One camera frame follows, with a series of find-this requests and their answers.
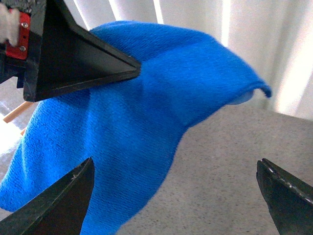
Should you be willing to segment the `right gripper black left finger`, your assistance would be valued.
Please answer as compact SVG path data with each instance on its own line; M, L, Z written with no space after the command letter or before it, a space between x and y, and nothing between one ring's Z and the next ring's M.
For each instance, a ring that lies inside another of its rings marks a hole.
M0 222L2 235L78 235L94 187L94 163L80 165Z

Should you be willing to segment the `black red left gripper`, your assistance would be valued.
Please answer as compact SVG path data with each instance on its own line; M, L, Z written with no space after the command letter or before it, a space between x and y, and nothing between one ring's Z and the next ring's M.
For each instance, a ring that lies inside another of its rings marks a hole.
M0 82L37 102L139 76L141 63L79 26L62 0L0 2Z

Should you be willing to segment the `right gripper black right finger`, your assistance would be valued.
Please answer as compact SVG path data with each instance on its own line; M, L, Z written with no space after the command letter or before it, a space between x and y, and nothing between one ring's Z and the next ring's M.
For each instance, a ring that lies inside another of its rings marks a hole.
M279 234L313 234L312 186L265 158L257 162L256 179Z

